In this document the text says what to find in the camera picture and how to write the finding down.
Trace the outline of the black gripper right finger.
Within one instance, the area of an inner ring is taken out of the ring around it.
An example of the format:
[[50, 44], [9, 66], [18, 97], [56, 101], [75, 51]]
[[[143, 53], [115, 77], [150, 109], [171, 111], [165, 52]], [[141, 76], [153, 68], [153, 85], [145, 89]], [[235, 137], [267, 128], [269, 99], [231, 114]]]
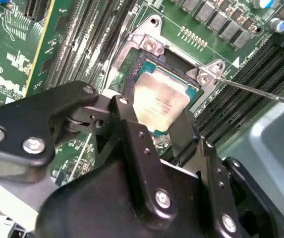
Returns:
[[242, 165], [235, 165], [235, 159], [218, 157], [213, 144], [200, 135], [190, 111], [182, 111], [169, 134], [174, 162], [182, 168], [194, 163], [205, 232], [218, 238], [278, 237], [268, 196]]

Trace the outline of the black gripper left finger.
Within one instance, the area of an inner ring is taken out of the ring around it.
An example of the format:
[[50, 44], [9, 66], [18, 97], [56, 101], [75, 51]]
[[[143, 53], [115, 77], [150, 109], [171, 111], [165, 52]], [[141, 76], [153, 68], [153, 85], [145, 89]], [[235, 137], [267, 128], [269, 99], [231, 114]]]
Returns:
[[122, 95], [111, 99], [90, 85], [73, 81], [0, 106], [0, 178], [42, 180], [63, 140], [89, 132], [101, 164], [54, 193], [68, 213], [106, 196], [110, 187], [125, 186], [144, 223], [171, 223], [178, 207], [172, 186], [146, 126]]

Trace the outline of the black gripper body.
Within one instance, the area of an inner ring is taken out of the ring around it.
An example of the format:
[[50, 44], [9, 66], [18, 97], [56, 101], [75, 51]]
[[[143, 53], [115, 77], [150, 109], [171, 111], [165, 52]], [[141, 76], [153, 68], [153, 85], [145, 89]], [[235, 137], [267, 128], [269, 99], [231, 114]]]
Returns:
[[138, 217], [122, 161], [59, 187], [39, 210], [38, 238], [213, 238], [206, 225], [196, 175], [163, 162], [173, 187], [178, 215], [165, 229], [154, 230]]

